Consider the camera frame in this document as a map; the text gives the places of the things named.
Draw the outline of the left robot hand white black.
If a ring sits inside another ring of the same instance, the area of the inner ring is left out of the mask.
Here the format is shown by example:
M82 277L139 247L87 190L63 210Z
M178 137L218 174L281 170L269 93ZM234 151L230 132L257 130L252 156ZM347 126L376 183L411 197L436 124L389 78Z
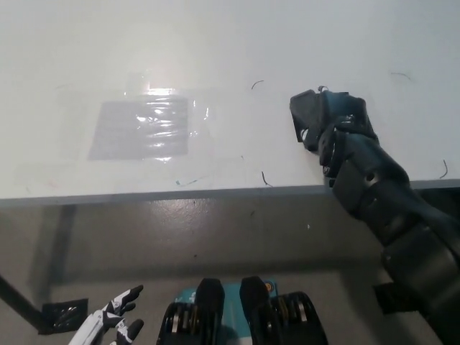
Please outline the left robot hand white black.
M76 331L69 345L96 345L104 342L110 329L116 330L116 338L111 344L132 344L144 326L142 319L127 324L124 314L136 308L134 301L143 291L138 285L126 290L108 302L103 308L91 313Z

